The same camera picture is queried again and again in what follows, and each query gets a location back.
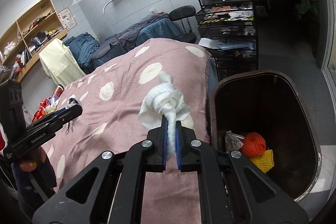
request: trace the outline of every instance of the framed sign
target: framed sign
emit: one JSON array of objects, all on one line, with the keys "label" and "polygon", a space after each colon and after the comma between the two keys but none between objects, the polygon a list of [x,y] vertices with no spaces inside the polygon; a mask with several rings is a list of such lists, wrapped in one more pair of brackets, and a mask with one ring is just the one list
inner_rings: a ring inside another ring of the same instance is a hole
[{"label": "framed sign", "polygon": [[58,17],[61,20],[61,23],[67,31],[71,30],[73,27],[77,26],[77,22],[72,15],[69,7],[66,7],[58,13]]}]

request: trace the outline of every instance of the white towel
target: white towel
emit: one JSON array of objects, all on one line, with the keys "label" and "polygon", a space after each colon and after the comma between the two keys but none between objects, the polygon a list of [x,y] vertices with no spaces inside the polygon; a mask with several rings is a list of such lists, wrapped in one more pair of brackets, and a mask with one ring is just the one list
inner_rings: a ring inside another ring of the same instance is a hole
[{"label": "white towel", "polygon": [[162,115],[167,118],[167,160],[169,160],[176,152],[176,121],[185,120],[190,113],[190,107],[184,103],[183,94],[173,86],[173,77],[169,73],[160,71],[159,83],[145,96],[138,118],[147,130],[160,127]]}]

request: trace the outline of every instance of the polka dot blanket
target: polka dot blanket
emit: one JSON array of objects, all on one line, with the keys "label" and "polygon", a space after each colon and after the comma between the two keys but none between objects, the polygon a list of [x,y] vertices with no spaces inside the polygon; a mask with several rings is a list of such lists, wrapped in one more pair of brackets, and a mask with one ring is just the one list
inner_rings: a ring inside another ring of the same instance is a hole
[{"label": "polka dot blanket", "polygon": [[[43,145],[56,173],[55,191],[103,151],[121,153],[146,139],[138,113],[148,91],[159,84],[161,70],[174,77],[174,86],[191,107],[182,126],[205,140],[208,60],[201,46],[153,38],[68,85],[58,109],[74,94],[83,114],[68,134],[65,125]],[[176,156],[164,173],[146,174],[142,223],[201,223],[197,173],[179,172]]]}]

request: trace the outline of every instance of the silver screw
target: silver screw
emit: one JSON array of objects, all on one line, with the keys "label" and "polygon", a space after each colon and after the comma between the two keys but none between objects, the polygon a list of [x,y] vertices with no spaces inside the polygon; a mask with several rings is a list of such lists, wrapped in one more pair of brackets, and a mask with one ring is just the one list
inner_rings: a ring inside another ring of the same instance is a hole
[{"label": "silver screw", "polygon": [[150,147],[150,146],[152,146],[152,141],[150,141],[150,140],[144,140],[144,141],[141,143],[141,145],[142,145],[143,147]]},{"label": "silver screw", "polygon": [[191,141],[191,145],[192,146],[194,146],[194,147],[199,147],[199,146],[201,146],[201,141],[199,141],[199,140],[192,140]]},{"label": "silver screw", "polygon": [[108,160],[112,158],[112,152],[111,151],[105,151],[103,154],[101,154],[101,157],[105,160]]},{"label": "silver screw", "polygon": [[231,152],[231,156],[232,156],[232,158],[238,159],[238,158],[240,158],[240,157],[242,156],[242,154],[241,154],[241,152],[238,151],[238,150],[233,150],[233,151]]}]

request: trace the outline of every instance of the brown trash bin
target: brown trash bin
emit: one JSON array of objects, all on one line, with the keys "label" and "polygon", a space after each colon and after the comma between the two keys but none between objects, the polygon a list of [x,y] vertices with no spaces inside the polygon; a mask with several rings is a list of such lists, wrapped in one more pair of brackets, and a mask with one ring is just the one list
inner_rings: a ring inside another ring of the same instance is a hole
[{"label": "brown trash bin", "polygon": [[308,110],[295,84],[281,72],[263,70],[220,81],[210,98],[211,145],[225,151],[226,131],[258,132],[273,150],[266,173],[296,202],[316,183],[321,151]]}]

